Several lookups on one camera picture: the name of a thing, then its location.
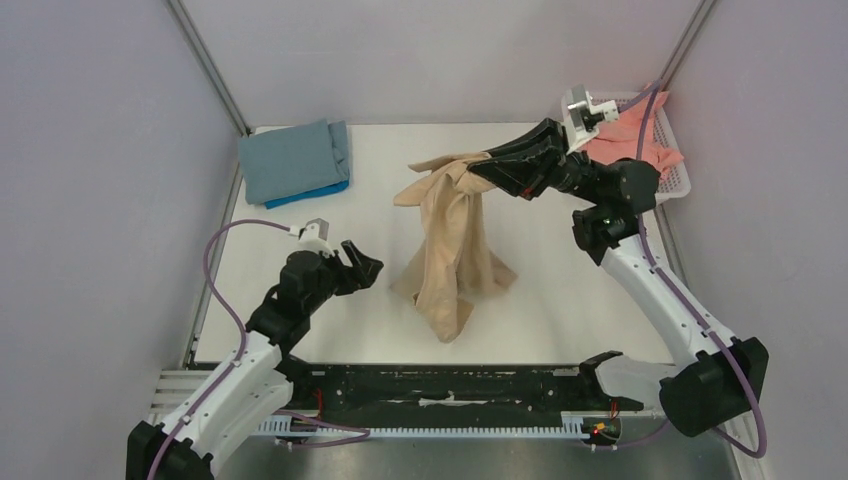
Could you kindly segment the beige t shirt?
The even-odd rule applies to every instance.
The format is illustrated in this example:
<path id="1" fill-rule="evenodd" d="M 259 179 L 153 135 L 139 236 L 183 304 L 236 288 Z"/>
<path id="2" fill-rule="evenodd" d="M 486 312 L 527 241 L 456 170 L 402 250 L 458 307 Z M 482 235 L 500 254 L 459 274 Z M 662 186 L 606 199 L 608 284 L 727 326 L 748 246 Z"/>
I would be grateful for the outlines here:
<path id="1" fill-rule="evenodd" d="M 469 167 L 486 152 L 452 154 L 411 164 L 424 176 L 393 199 L 417 207 L 424 239 L 391 290 L 426 320 L 442 343 L 454 341 L 474 311 L 473 300 L 506 293 L 518 275 L 490 248 L 483 195 L 495 188 Z"/>

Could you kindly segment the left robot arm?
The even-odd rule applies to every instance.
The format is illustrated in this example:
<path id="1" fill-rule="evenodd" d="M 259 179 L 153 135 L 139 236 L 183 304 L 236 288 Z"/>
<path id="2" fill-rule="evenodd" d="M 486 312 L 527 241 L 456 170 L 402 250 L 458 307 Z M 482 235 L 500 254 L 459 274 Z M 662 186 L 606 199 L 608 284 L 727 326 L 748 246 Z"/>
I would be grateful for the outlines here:
<path id="1" fill-rule="evenodd" d="M 373 286 L 384 264 L 352 241 L 336 250 L 291 253 L 262 303 L 240 328 L 224 361 L 179 407 L 157 424 L 140 422 L 129 434 L 128 479 L 213 479 L 272 413 L 301 408 L 312 379 L 279 365 L 309 332 L 312 315 L 329 299 Z"/>

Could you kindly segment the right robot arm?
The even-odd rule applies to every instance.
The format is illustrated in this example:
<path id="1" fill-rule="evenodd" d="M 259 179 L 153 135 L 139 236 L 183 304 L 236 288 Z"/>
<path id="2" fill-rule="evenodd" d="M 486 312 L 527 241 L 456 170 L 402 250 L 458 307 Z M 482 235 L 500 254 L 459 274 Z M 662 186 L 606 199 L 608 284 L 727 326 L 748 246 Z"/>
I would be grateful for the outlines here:
<path id="1" fill-rule="evenodd" d="M 722 325 L 651 250 L 641 215 L 656 205 L 659 172 L 632 158 L 596 162 L 570 139 L 565 127 L 545 119 L 468 170 L 513 197 L 532 200 L 551 189 L 590 202 L 572 214 L 578 248 L 625 289 L 671 354 L 669 366 L 613 352 L 583 362 L 580 400 L 591 408 L 615 397 L 635 400 L 660 409 L 687 437 L 719 432 L 745 413 L 763 427 L 767 348 Z"/>

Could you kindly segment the bright blue folded t shirt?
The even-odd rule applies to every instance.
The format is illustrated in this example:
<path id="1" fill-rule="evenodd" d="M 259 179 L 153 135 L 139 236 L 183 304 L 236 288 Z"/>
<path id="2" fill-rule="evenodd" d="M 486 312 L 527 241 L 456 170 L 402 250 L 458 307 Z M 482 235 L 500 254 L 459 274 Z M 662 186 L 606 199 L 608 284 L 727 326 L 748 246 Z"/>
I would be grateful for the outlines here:
<path id="1" fill-rule="evenodd" d="M 303 200 L 309 200 L 314 198 L 321 198 L 329 195 L 334 195 L 346 190 L 350 185 L 349 180 L 341 181 L 332 185 L 316 188 L 313 190 L 305 191 L 302 193 L 270 200 L 264 203 L 264 207 L 268 210 L 281 207 L 287 204 L 291 204 L 294 202 L 299 202 Z"/>

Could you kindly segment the pink t shirt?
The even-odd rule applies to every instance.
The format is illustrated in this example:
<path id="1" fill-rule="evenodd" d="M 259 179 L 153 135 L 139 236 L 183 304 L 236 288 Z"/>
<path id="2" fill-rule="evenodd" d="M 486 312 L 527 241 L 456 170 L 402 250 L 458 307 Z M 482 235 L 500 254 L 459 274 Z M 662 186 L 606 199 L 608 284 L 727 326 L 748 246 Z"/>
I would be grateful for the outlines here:
<path id="1" fill-rule="evenodd" d="M 663 146 L 654 135 L 656 113 L 665 104 L 667 97 L 666 91 L 656 95 L 644 135 L 640 134 L 640 128 L 649 95 L 621 113 L 616 122 L 602 124 L 600 133 L 584 145 L 583 150 L 590 159 L 606 165 L 622 158 L 642 160 L 651 164 L 665 179 L 684 160 L 679 150 Z"/>

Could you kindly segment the grey-blue folded t shirt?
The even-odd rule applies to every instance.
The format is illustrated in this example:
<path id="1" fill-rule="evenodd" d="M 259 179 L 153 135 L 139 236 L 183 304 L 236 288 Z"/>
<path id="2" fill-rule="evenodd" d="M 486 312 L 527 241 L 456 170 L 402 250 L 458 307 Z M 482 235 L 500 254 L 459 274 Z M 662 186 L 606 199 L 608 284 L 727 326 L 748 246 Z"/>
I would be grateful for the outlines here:
<path id="1" fill-rule="evenodd" d="M 238 142 L 245 200 L 270 200 L 332 185 L 351 177 L 347 124 L 319 120 L 273 129 Z"/>

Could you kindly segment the white plastic laundry basket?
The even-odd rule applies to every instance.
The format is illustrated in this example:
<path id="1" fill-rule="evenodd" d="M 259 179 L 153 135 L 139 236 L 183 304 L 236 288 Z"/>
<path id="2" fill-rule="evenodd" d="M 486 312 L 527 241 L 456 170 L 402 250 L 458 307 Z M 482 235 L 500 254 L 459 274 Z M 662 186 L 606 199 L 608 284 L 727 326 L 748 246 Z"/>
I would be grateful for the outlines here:
<path id="1" fill-rule="evenodd" d="M 577 87 L 561 99 L 562 125 L 566 130 L 569 155 L 601 165 L 611 165 L 622 159 L 640 160 L 660 174 L 656 202 L 682 198 L 691 191 L 691 182 L 684 166 L 663 105 L 668 94 L 652 96 L 644 90 L 591 94 Z M 600 122 L 593 129 L 577 126 L 572 106 L 587 106 L 592 113 L 604 107 L 619 108 L 612 122 Z"/>

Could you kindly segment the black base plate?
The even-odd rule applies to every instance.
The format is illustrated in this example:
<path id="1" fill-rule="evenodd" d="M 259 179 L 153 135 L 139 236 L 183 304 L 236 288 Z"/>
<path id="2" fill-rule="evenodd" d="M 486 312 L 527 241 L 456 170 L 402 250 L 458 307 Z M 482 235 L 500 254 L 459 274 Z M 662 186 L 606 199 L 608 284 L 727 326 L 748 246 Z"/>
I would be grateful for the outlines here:
<path id="1" fill-rule="evenodd" d="M 287 409 L 366 428 L 554 427 L 609 399 L 572 365 L 316 364 Z"/>

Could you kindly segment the aluminium frame rail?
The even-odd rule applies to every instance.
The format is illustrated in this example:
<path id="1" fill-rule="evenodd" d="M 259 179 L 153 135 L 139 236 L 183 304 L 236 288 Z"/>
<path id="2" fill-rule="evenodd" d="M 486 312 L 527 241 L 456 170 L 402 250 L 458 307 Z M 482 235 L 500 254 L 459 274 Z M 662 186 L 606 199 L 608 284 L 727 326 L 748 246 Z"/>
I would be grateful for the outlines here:
<path id="1" fill-rule="evenodd" d="M 181 0 L 165 0 L 164 5 L 173 17 L 181 35 L 184 37 L 193 57 L 198 62 L 204 77 L 212 88 L 236 134 L 239 137 L 249 136 L 252 133 L 251 127 L 248 125 L 234 96 L 226 85 L 185 2 Z"/>

